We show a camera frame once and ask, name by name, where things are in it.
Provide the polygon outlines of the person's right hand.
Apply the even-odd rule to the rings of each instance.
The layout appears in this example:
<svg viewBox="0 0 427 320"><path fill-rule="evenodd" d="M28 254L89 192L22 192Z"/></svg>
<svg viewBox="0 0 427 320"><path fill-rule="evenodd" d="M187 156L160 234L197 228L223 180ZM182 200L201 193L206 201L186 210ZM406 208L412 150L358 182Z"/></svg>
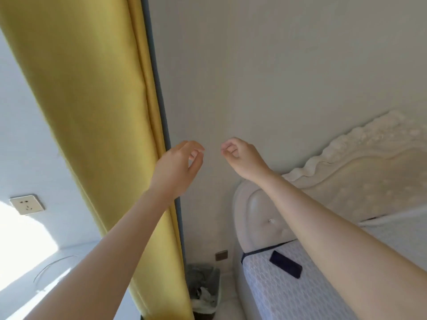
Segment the person's right hand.
<svg viewBox="0 0 427 320"><path fill-rule="evenodd" d="M233 137L222 143L222 155L223 149L225 148L238 148L238 160L234 162L227 162L233 170L244 179L259 184L267 176L273 174L273 171L265 163L253 144L250 144L243 139Z"/></svg>

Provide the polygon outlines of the person's left hand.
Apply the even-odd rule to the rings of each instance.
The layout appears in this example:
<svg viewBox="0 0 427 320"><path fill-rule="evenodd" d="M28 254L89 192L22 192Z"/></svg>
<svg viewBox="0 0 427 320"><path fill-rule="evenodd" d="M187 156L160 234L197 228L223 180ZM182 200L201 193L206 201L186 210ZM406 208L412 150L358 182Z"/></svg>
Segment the person's left hand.
<svg viewBox="0 0 427 320"><path fill-rule="evenodd" d="M204 152L197 141L182 141L168 150L157 162L149 186L155 198L171 203L186 192L198 173L188 172L188 158L192 152Z"/></svg>

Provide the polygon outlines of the white quilted mattress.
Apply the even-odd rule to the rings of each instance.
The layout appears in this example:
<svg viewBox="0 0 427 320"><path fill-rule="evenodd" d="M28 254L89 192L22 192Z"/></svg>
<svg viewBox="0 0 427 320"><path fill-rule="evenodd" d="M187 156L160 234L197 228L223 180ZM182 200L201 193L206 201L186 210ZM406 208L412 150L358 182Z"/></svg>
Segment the white quilted mattress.
<svg viewBox="0 0 427 320"><path fill-rule="evenodd" d="M358 225L427 271L427 206ZM299 279L270 262L274 251L302 266ZM242 268L261 320L358 320L298 240L250 254Z"/></svg>

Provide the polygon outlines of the person's right forearm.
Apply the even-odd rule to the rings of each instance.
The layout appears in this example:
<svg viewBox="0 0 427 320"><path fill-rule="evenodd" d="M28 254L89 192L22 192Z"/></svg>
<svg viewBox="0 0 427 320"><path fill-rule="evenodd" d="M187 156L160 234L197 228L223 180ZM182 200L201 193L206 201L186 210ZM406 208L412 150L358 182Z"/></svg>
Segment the person's right forearm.
<svg viewBox="0 0 427 320"><path fill-rule="evenodd" d="M427 320L427 272L271 170L247 178L273 201L361 320Z"/></svg>

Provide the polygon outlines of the yellow curtain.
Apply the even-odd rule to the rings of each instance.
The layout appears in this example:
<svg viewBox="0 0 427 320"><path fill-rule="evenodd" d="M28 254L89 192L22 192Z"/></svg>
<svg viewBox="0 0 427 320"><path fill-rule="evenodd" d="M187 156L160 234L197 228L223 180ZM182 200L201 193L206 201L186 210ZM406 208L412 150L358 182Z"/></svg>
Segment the yellow curtain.
<svg viewBox="0 0 427 320"><path fill-rule="evenodd" d="M167 152L142 1L0 0L0 28L107 235ZM194 320L176 199L127 288L143 320Z"/></svg>

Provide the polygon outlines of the crumpled rubbish in bag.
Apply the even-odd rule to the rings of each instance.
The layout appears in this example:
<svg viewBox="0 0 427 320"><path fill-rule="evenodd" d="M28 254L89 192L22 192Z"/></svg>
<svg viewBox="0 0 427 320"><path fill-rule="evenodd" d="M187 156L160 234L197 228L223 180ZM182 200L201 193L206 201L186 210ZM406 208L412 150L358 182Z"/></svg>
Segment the crumpled rubbish in bag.
<svg viewBox="0 0 427 320"><path fill-rule="evenodd" d="M195 263L187 266L187 288L196 307L217 306L220 274L220 269L210 264Z"/></svg>

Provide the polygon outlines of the white wall socket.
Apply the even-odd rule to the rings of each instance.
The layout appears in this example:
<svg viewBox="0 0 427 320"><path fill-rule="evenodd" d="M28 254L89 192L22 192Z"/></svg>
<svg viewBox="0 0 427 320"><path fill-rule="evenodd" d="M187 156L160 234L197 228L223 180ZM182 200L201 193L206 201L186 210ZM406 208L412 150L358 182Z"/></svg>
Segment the white wall socket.
<svg viewBox="0 0 427 320"><path fill-rule="evenodd" d="M28 194L9 199L10 204L20 215L29 215L45 211L44 205L35 194Z"/></svg>

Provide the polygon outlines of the person's left forearm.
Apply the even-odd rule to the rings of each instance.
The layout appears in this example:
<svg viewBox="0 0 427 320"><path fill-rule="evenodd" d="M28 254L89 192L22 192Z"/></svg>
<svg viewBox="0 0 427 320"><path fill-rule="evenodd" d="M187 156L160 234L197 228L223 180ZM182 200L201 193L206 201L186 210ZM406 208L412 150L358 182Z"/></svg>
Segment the person's left forearm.
<svg viewBox="0 0 427 320"><path fill-rule="evenodd" d="M24 320L113 320L159 220L179 196L149 188Z"/></svg>

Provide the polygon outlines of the white carved upholstered headboard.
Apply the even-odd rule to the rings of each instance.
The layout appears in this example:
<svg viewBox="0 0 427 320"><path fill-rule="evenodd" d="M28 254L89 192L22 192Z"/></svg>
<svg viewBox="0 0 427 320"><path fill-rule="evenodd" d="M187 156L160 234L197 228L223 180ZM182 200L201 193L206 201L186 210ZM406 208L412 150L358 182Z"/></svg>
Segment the white carved upholstered headboard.
<svg viewBox="0 0 427 320"><path fill-rule="evenodd" d="M427 126L391 111L334 139L283 178L354 224L427 206ZM234 271L247 320L261 320L243 276L243 258L296 236L257 185L243 181L233 199Z"/></svg>

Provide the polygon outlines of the grey waste bin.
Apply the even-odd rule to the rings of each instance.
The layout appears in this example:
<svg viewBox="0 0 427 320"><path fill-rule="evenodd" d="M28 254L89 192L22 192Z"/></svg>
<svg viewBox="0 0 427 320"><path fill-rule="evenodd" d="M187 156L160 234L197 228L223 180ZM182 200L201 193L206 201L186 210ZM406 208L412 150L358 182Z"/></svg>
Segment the grey waste bin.
<svg viewBox="0 0 427 320"><path fill-rule="evenodd" d="M195 320L213 320L221 300L221 271L205 263L186 266L186 283Z"/></svg>

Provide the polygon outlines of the dark blue smartphone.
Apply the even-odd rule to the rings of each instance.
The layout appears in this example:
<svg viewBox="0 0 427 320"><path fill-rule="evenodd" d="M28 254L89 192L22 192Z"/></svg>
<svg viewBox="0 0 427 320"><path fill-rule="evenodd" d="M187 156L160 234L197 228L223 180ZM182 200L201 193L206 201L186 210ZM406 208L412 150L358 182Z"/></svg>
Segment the dark blue smartphone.
<svg viewBox="0 0 427 320"><path fill-rule="evenodd" d="M303 267L291 260L290 258L284 256L283 254L274 250L270 256L269 262L280 268L290 276L295 279L300 279Z"/></svg>

